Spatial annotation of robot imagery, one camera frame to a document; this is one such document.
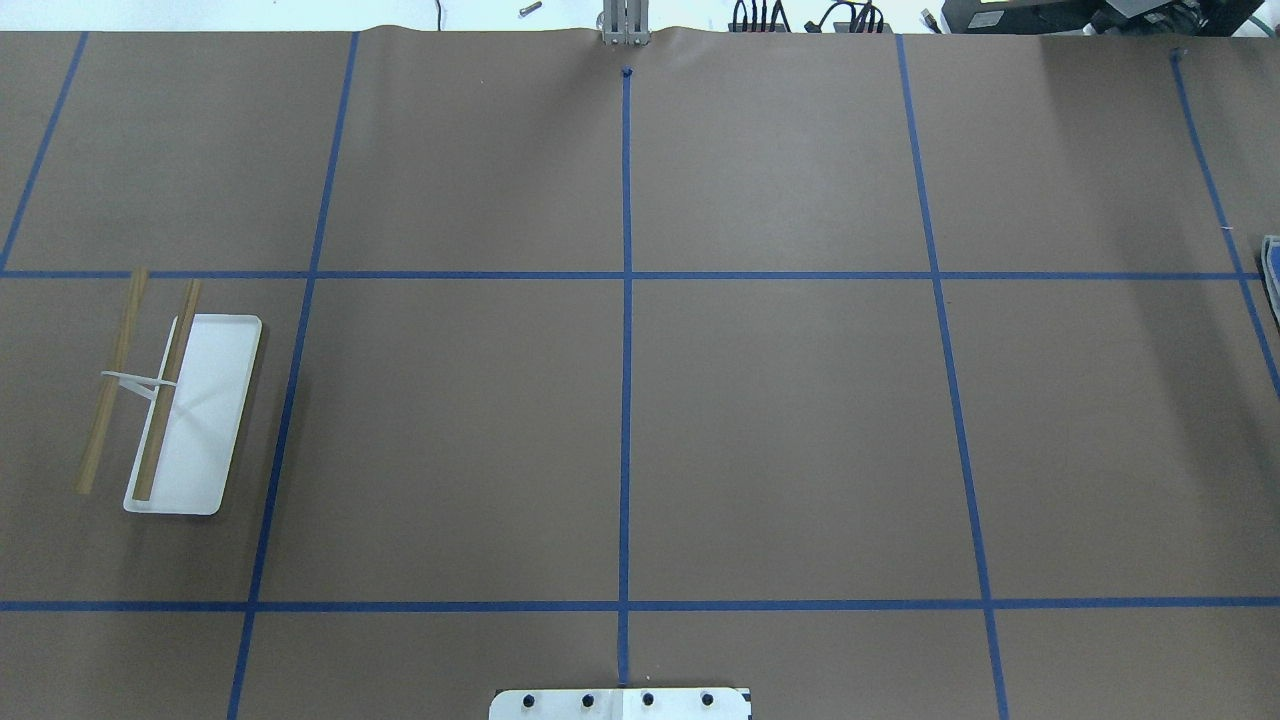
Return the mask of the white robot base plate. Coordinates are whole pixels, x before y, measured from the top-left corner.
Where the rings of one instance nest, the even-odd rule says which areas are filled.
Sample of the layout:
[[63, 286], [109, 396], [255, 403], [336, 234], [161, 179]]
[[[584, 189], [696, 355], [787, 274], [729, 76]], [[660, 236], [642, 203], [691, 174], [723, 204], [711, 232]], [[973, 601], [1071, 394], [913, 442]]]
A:
[[489, 719], [751, 719], [750, 691], [732, 687], [509, 689]]

